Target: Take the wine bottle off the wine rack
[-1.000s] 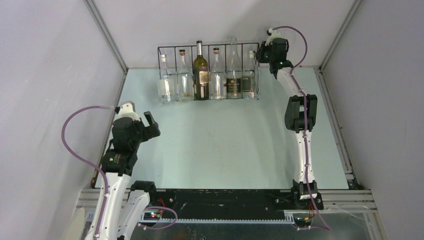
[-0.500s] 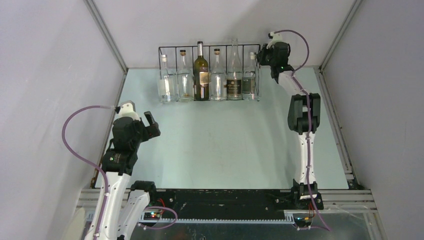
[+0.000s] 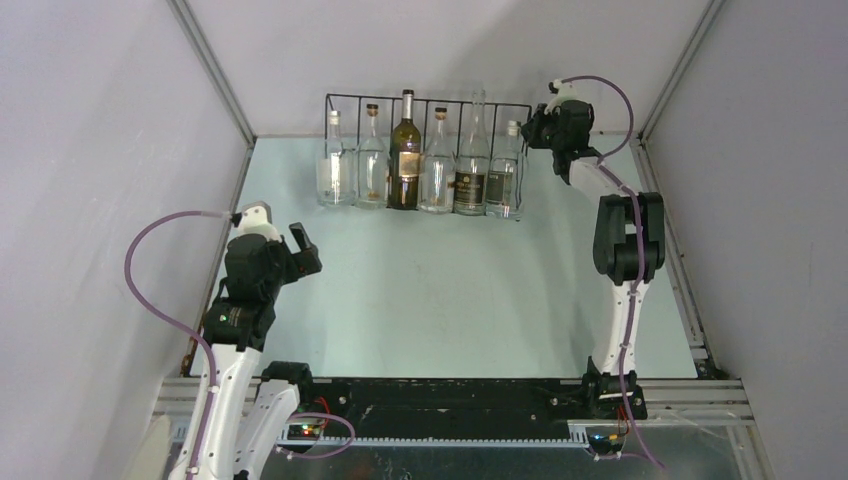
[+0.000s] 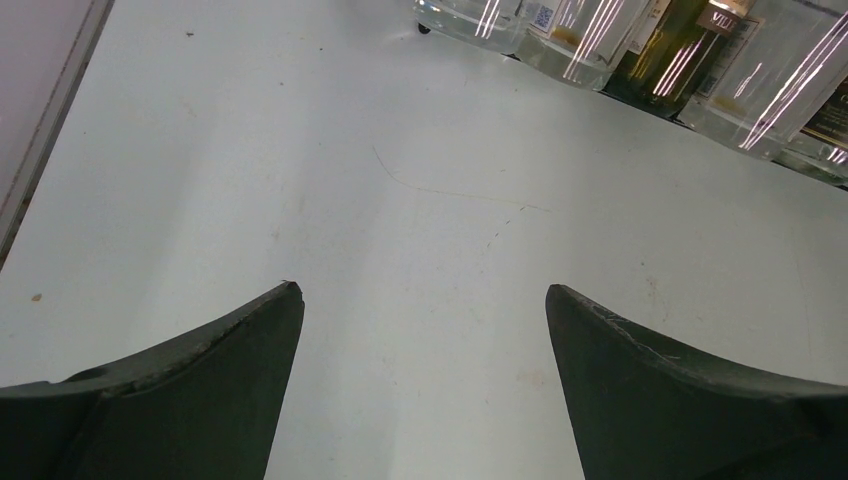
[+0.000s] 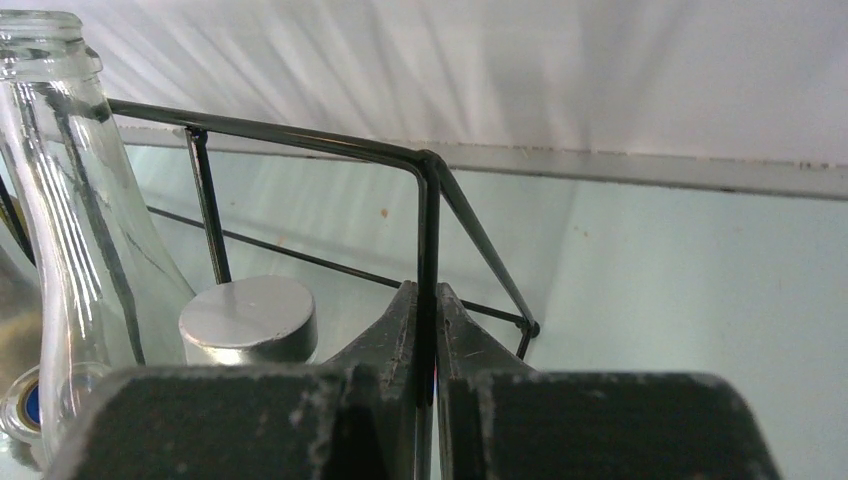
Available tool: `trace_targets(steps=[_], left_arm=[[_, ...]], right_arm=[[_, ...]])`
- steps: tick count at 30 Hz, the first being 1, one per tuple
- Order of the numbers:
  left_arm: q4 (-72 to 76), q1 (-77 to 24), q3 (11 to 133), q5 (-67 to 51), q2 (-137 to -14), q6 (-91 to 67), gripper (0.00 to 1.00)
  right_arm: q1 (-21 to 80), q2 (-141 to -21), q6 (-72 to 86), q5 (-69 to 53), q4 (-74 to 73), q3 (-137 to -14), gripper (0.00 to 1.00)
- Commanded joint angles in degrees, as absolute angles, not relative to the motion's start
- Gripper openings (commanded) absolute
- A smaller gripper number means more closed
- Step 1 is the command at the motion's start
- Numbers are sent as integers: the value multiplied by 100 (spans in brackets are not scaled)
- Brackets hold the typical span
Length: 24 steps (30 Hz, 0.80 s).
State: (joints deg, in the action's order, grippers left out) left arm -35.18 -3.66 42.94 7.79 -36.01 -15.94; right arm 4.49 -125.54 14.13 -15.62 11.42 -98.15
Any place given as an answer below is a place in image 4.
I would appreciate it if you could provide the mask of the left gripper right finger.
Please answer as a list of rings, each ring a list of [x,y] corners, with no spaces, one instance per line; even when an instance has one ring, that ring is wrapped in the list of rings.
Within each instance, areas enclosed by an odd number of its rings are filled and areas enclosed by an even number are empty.
[[[588,479],[843,479],[847,390],[752,368],[565,285],[548,328]]]

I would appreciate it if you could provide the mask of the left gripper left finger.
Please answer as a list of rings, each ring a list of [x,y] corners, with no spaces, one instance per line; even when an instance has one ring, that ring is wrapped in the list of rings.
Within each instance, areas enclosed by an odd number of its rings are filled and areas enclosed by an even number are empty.
[[[1,391],[5,479],[261,479],[305,304],[285,282],[131,356]]]

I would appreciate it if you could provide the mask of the tall clear champagne label bottle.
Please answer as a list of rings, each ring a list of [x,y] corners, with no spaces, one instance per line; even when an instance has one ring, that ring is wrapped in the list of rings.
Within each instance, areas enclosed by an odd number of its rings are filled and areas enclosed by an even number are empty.
[[[832,186],[847,186],[847,78],[775,162]]]

